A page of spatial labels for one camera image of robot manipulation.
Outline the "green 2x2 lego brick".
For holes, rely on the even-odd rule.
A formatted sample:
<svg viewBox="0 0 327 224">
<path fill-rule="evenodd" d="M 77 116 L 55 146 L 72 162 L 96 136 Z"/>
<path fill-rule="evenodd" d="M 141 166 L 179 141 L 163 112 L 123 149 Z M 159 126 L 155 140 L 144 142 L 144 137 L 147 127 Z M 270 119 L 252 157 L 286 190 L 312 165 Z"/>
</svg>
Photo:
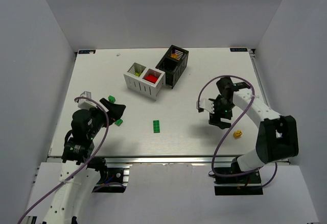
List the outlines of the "green 2x2 lego brick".
<svg viewBox="0 0 327 224">
<path fill-rule="evenodd" d="M 120 126 L 122 123 L 123 123 L 123 120 L 122 120 L 122 119 L 118 119 L 118 120 L 115 122 L 115 124 L 116 124 L 117 126 Z"/>
</svg>

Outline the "yellow 2x2 lego brick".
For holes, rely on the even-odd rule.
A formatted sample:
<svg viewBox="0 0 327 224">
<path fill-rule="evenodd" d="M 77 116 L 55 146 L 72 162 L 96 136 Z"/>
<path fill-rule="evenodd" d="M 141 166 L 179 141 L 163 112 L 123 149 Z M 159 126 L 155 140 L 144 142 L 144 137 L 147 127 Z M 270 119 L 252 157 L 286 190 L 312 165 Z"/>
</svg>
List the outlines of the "yellow 2x2 lego brick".
<svg viewBox="0 0 327 224">
<path fill-rule="evenodd" d="M 242 136 L 242 131 L 238 130 L 233 133 L 234 138 L 240 138 Z"/>
</svg>

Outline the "red 2x4 lego brick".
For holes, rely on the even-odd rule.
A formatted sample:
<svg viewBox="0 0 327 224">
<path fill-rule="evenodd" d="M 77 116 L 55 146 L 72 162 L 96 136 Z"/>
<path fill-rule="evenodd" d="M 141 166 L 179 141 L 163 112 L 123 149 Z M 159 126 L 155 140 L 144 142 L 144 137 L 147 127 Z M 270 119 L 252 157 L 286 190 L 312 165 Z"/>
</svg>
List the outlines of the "red 2x4 lego brick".
<svg viewBox="0 0 327 224">
<path fill-rule="evenodd" d="M 158 78 L 152 74 L 145 76 L 144 79 L 153 84 L 155 84 L 158 80 Z"/>
</svg>

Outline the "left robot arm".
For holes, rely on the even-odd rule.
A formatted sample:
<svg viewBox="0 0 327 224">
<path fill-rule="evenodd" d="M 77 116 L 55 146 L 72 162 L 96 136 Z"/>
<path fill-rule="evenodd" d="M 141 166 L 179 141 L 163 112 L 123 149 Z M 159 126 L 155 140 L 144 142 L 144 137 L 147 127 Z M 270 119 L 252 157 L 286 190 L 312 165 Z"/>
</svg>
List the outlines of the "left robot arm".
<svg viewBox="0 0 327 224">
<path fill-rule="evenodd" d="M 125 105 L 105 98 L 98 103 L 90 98 L 77 99 L 79 109 L 72 114 L 71 130 L 64 139 L 59 187 L 43 223 L 81 223 L 81 214 L 98 183 L 109 175 L 105 159 L 95 157 L 94 138 L 102 128 L 119 120 Z"/>
</svg>

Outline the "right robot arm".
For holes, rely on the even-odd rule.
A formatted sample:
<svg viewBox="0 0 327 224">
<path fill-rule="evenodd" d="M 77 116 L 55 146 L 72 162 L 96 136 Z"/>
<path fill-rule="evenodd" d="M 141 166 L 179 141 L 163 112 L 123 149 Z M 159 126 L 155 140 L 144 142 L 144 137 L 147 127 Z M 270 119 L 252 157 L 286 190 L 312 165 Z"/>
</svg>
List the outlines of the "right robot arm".
<svg viewBox="0 0 327 224">
<path fill-rule="evenodd" d="M 283 116 L 254 96 L 246 82 L 233 83 L 230 77 L 216 82 L 220 94 L 209 99 L 212 110 L 209 124 L 230 130 L 232 109 L 238 107 L 258 128 L 255 148 L 233 159 L 230 173 L 245 174 L 278 160 L 295 157 L 299 153 L 297 124 L 293 116 Z"/>
</svg>

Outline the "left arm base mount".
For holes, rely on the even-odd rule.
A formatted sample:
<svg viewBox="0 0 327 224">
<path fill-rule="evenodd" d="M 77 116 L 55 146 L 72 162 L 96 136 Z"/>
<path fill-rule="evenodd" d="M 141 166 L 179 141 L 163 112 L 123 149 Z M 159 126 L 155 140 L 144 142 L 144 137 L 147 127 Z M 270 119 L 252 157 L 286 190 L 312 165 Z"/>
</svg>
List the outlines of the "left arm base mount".
<svg viewBox="0 0 327 224">
<path fill-rule="evenodd" d="M 100 180 L 96 183 L 95 193 L 124 193 L 129 181 L 131 164 L 120 162 L 117 158 L 102 158 Z"/>
</svg>

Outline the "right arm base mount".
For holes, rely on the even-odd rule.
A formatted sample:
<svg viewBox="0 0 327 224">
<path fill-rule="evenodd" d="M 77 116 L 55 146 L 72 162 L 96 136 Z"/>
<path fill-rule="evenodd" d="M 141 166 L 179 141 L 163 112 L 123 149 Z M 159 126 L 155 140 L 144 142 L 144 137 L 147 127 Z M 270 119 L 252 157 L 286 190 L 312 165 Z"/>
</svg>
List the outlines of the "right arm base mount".
<svg viewBox="0 0 327 224">
<path fill-rule="evenodd" d="M 261 176 L 258 171 L 233 178 L 218 177 L 210 171 L 208 176 L 214 178 L 216 196 L 263 195 Z"/>
</svg>

